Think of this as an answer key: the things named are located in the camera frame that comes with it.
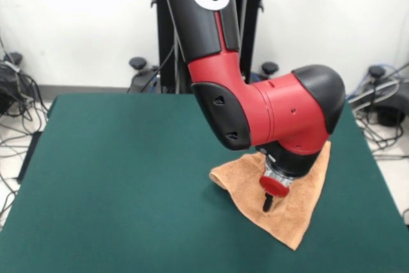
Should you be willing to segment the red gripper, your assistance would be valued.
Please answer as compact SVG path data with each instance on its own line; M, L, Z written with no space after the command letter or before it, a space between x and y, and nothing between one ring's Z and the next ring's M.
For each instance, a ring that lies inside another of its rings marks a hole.
M280 181L269 177L262 176L259 179L260 186L265 190L265 202L263 203L263 212L267 213L271 210L274 203L274 197L284 198L289 193L289 187L285 186Z

